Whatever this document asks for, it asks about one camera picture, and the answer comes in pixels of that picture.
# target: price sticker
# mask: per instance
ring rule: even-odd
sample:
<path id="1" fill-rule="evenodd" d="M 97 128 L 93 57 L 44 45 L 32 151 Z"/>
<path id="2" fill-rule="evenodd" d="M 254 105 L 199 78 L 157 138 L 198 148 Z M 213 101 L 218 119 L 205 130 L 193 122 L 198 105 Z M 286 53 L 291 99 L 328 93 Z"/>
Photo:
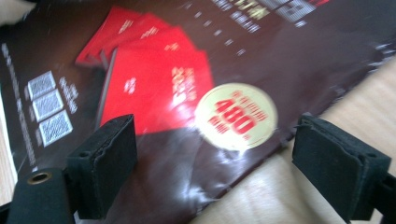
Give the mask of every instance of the price sticker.
<path id="1" fill-rule="evenodd" d="M 276 129 L 276 107 L 257 87 L 229 83 L 209 91 L 195 110 L 196 126 L 212 145 L 244 151 L 257 147 Z"/>

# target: wooden surface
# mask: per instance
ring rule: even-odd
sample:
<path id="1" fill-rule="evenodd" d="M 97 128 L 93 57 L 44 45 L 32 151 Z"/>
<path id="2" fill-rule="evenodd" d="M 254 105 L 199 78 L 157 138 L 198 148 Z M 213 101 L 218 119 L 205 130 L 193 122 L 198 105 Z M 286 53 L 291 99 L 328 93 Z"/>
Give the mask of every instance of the wooden surface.
<path id="1" fill-rule="evenodd" d="M 20 18 L 31 6 L 0 0 L 0 24 Z M 368 77 L 322 117 L 396 159 L 394 111 L 396 60 Z M 7 133 L 4 126 L 0 133 Z M 343 223 L 291 164 L 291 146 L 268 159 L 193 223 Z M 15 181 L 8 148 L 7 141 L 0 138 L 0 204 L 10 201 Z M 396 175 L 395 161 L 389 172 Z M 379 223 L 380 218 L 376 212 L 370 222 L 353 223 Z"/>

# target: red rectangle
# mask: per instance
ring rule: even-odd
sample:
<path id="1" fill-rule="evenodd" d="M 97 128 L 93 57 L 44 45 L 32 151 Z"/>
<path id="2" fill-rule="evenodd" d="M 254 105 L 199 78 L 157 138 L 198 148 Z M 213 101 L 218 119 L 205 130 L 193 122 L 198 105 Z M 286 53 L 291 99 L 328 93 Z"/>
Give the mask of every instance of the red rectangle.
<path id="1" fill-rule="evenodd" d="M 90 54 L 95 58 L 101 58 L 103 60 L 104 58 L 100 56 L 101 52 L 107 56 L 111 55 L 111 52 L 123 43 L 156 35 L 159 31 L 170 27 L 171 26 L 168 23 L 154 14 L 146 13 L 139 17 L 139 19 L 137 19 L 125 32 L 119 35 L 114 35 L 112 38 L 108 39 L 100 49 L 92 50 Z"/>
<path id="2" fill-rule="evenodd" d="M 118 49 L 101 124 L 133 113 L 137 134 L 189 127 L 212 88 L 202 51 Z"/>
<path id="3" fill-rule="evenodd" d="M 112 36 L 122 34 L 128 30 L 140 16 L 140 13 L 125 8 L 111 8 L 99 30 L 78 55 L 76 63 L 83 65 L 100 63 L 99 58 L 90 57 L 89 53 L 99 50 Z"/>
<path id="4" fill-rule="evenodd" d="M 136 39 L 120 44 L 122 49 L 157 49 L 169 51 L 195 50 L 195 46 L 180 27 L 159 31 L 143 39 Z M 111 53 L 101 52 L 102 62 L 110 62 Z"/>

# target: metal ring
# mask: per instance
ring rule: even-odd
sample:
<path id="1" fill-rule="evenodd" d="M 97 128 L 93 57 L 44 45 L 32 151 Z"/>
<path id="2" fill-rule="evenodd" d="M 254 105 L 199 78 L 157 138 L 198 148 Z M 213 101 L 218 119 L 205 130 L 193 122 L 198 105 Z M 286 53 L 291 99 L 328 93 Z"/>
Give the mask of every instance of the metal ring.
<path id="1" fill-rule="evenodd" d="M 46 182 L 47 180 L 52 178 L 52 173 L 43 172 L 38 173 L 27 180 L 27 183 L 30 185 L 36 185 Z"/>

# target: qr code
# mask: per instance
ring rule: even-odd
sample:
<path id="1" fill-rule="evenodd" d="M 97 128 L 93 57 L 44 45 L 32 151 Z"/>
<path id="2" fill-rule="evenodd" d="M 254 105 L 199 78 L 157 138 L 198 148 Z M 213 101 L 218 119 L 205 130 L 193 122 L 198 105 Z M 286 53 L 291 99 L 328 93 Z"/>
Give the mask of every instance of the qr code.
<path id="1" fill-rule="evenodd" d="M 55 80 L 53 79 L 52 72 L 48 71 L 45 74 L 30 80 L 27 83 L 27 87 L 29 90 L 30 99 L 32 100 L 46 92 L 52 91 L 55 89 Z"/>
<path id="2" fill-rule="evenodd" d="M 51 91 L 33 101 L 33 110 L 37 121 L 48 118 L 63 107 L 64 103 L 58 90 Z"/>
<path id="3" fill-rule="evenodd" d="M 72 124 L 65 110 L 44 120 L 38 126 L 44 147 L 63 138 L 73 131 Z"/>

